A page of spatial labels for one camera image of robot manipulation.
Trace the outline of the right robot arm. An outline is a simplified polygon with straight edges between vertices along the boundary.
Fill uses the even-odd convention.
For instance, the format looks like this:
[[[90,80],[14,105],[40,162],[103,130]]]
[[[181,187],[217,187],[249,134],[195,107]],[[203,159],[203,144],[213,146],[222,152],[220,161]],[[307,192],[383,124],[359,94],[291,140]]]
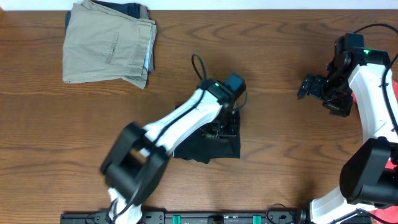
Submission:
[[[392,61],[383,50],[369,49],[363,35],[347,33],[335,41],[327,76],[308,74],[297,93],[313,96],[333,115],[347,117],[356,105],[363,145],[345,163],[340,183],[312,200],[297,223],[371,223],[373,210],[397,206],[397,98]]]

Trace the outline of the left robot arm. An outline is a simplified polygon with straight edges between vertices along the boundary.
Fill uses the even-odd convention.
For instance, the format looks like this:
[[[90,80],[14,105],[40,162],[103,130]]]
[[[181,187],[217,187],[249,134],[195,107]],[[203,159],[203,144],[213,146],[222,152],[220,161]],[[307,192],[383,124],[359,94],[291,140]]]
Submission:
[[[123,128],[100,171],[108,185],[109,223],[138,223],[141,205],[158,186],[171,157],[204,164],[240,157],[240,115],[234,107],[246,84],[202,80],[194,94],[164,118]]]

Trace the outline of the black polo shirt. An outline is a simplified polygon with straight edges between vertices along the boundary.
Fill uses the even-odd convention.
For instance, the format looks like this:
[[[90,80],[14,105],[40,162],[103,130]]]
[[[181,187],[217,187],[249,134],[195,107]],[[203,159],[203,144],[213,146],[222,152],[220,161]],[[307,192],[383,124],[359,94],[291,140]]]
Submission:
[[[205,139],[199,128],[175,148],[172,153],[172,157],[184,159],[186,161],[194,160],[207,164],[211,159],[239,159],[240,149],[241,139],[239,113],[239,134],[236,138]]]

